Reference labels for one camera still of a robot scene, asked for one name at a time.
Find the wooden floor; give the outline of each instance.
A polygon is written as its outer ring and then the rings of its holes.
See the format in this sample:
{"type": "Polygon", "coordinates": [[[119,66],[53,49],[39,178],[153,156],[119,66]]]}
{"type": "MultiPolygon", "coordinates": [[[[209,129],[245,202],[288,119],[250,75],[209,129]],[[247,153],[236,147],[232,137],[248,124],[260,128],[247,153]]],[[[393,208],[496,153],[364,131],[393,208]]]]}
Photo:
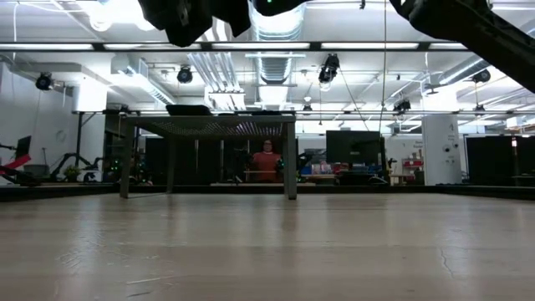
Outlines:
{"type": "Polygon", "coordinates": [[[0,294],[533,301],[535,203],[425,194],[0,203],[0,294]]]}

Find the person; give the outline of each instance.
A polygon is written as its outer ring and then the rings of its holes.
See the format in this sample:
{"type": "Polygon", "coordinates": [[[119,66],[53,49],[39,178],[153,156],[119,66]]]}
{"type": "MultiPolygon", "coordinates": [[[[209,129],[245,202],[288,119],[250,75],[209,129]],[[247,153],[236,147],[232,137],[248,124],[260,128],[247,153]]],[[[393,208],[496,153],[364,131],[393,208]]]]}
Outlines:
{"type": "Polygon", "coordinates": [[[281,156],[273,152],[273,143],[270,140],[265,140],[262,151],[253,155],[252,163],[258,171],[265,171],[258,173],[257,181],[275,182],[277,181],[277,174],[275,173],[277,161],[281,156]]]}

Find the table leg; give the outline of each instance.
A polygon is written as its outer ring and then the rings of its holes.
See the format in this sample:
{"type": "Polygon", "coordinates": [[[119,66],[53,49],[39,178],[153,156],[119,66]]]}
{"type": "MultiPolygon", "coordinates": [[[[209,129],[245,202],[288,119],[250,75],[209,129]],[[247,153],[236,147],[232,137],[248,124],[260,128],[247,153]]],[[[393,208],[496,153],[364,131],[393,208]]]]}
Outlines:
{"type": "Polygon", "coordinates": [[[176,140],[169,140],[169,157],[167,162],[167,193],[173,193],[175,186],[175,165],[176,165],[176,140]]]}
{"type": "Polygon", "coordinates": [[[296,143],[295,143],[295,124],[287,124],[287,135],[286,135],[286,157],[284,162],[284,190],[285,194],[290,200],[295,200],[298,197],[298,187],[297,187],[297,178],[296,178],[296,143]]]}
{"type": "Polygon", "coordinates": [[[120,197],[128,198],[128,190],[130,186],[130,158],[132,157],[132,144],[134,143],[134,125],[126,123],[125,129],[125,150],[123,151],[123,165],[120,176],[120,197]]]}

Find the red shirt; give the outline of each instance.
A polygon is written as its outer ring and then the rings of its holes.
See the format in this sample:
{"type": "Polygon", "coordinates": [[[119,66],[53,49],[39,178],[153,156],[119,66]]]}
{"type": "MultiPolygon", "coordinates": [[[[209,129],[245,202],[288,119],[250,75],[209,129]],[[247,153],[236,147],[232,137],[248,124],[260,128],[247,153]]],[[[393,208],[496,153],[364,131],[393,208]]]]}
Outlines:
{"type": "Polygon", "coordinates": [[[277,167],[277,161],[281,158],[279,154],[259,152],[254,154],[252,162],[257,167],[258,171],[269,171],[269,173],[259,173],[256,176],[258,181],[277,181],[277,174],[275,173],[275,167],[277,167]]]}

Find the computer screen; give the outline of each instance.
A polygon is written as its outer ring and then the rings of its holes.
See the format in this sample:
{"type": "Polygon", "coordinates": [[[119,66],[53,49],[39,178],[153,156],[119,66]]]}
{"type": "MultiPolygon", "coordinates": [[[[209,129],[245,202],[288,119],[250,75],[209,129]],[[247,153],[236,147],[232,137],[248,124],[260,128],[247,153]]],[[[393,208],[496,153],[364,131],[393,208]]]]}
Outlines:
{"type": "Polygon", "coordinates": [[[380,133],[377,131],[327,131],[328,163],[380,165],[380,152],[380,133]]]}
{"type": "Polygon", "coordinates": [[[15,157],[17,159],[29,154],[31,142],[32,142],[32,136],[27,136],[18,140],[17,150],[15,152],[15,157]]]}

